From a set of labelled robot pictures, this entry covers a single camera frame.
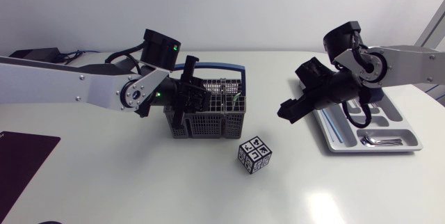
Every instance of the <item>cube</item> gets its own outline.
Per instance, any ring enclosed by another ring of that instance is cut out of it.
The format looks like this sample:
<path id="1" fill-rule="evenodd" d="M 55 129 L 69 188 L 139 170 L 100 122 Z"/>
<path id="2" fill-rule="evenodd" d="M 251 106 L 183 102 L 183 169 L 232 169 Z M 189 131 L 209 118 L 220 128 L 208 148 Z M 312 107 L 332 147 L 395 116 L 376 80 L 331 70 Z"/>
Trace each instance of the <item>cube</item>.
<path id="1" fill-rule="evenodd" d="M 250 174 L 269 164 L 270 156 L 272 151 L 258 136 L 239 145 L 238 159 Z"/>

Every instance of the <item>white wall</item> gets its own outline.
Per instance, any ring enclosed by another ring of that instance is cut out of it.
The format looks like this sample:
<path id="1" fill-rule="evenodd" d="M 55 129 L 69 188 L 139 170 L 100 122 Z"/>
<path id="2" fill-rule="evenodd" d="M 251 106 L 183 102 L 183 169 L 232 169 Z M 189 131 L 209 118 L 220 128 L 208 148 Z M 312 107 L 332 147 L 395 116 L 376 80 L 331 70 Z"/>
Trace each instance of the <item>white wall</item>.
<path id="1" fill-rule="evenodd" d="M 0 0 L 0 55 L 15 49 L 117 51 L 145 28 L 182 50 L 324 51 L 358 20 L 368 45 L 414 44 L 443 0 Z"/>

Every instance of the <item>gray plastic basket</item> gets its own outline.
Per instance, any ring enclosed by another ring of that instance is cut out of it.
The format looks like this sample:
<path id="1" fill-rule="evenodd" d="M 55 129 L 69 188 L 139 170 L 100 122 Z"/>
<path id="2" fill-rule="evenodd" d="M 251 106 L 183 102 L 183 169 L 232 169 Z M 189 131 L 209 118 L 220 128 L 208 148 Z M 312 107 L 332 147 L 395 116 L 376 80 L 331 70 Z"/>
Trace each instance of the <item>gray plastic basket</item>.
<path id="1" fill-rule="evenodd" d="M 171 106 L 165 106 L 164 113 L 173 138 L 240 138 L 243 130 L 246 103 L 244 67 L 225 63 L 197 63 L 195 68 L 218 68 L 240 71 L 241 80 L 203 80 L 204 87 L 212 93 L 209 110 L 185 113 L 183 129 L 172 128 L 175 112 Z"/>

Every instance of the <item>robotic arm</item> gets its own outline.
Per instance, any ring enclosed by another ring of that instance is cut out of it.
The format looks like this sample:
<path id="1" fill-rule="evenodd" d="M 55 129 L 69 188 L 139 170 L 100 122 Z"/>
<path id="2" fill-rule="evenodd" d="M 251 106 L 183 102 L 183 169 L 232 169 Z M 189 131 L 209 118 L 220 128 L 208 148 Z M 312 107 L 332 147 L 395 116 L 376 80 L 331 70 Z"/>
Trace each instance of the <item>robotic arm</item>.
<path id="1" fill-rule="evenodd" d="M 69 67 L 0 57 L 0 103 L 85 102 L 106 109 L 134 111 L 146 117 L 151 105 L 171 105 L 173 127 L 179 128 L 184 112 L 206 111 L 211 93 L 193 77 L 198 58 L 187 56 L 181 79 L 170 78 L 181 43 L 146 30 L 144 43 L 114 53 L 105 64 Z M 132 52 L 143 50 L 139 61 Z M 116 65 L 120 56 L 128 59 Z M 138 74 L 131 70 L 137 66 Z"/>
<path id="2" fill-rule="evenodd" d="M 347 119 L 356 127 L 371 122 L 369 103 L 382 99 L 381 87 L 411 83 L 445 84 L 445 53 L 414 46 L 372 47 L 363 44 L 358 22 L 348 22 L 324 38 L 325 50 L 333 72 L 315 57 L 303 63 L 296 74 L 305 85 L 304 95 L 281 104 L 278 116 L 296 122 L 314 109 L 342 103 Z M 346 102 L 358 97 L 366 116 L 364 123 L 354 122 Z"/>

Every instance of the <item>white plastic tray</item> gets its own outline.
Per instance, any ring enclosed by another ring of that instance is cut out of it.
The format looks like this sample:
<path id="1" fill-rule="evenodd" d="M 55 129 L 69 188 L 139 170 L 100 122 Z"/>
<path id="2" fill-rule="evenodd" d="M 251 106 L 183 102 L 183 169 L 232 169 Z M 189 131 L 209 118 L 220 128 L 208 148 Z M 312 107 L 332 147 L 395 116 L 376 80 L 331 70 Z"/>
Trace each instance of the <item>white plastic tray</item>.
<path id="1" fill-rule="evenodd" d="M 365 116 L 358 103 L 348 102 L 349 113 L 356 122 L 364 122 Z M 364 129 L 350 124 L 340 104 L 323 110 L 314 110 L 314 115 L 333 152 L 411 152 L 423 148 L 410 124 L 385 95 L 380 102 L 370 105 L 372 121 Z M 403 145 L 367 147 L 361 140 L 365 135 L 375 139 L 401 139 Z"/>

